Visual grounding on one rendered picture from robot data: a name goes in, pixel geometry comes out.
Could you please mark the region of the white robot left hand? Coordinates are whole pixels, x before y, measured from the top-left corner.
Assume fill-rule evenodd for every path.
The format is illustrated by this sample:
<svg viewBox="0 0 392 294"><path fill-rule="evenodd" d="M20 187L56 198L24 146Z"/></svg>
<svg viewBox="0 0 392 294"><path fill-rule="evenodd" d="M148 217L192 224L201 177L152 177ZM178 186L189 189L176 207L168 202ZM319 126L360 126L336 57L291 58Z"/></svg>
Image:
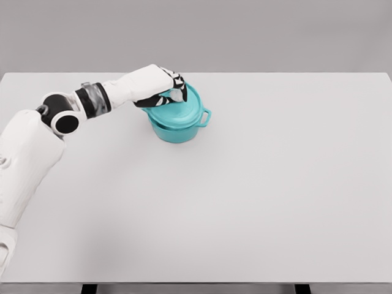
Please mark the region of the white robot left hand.
<svg viewBox="0 0 392 294"><path fill-rule="evenodd" d="M138 108L159 107L187 102L187 86L177 72L151 64L136 78L131 100Z"/></svg>

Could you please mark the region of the teal pot lid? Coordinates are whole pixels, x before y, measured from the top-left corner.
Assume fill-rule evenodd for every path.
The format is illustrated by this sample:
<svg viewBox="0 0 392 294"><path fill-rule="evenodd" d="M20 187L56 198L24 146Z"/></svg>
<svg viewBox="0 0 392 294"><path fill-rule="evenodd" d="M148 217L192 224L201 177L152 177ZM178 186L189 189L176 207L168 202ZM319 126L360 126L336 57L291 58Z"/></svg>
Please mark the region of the teal pot lid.
<svg viewBox="0 0 392 294"><path fill-rule="evenodd" d="M203 114L203 104L196 89L186 83L187 101L173 102L158 107L142 108L149 118L169 127L182 129L197 123Z"/></svg>

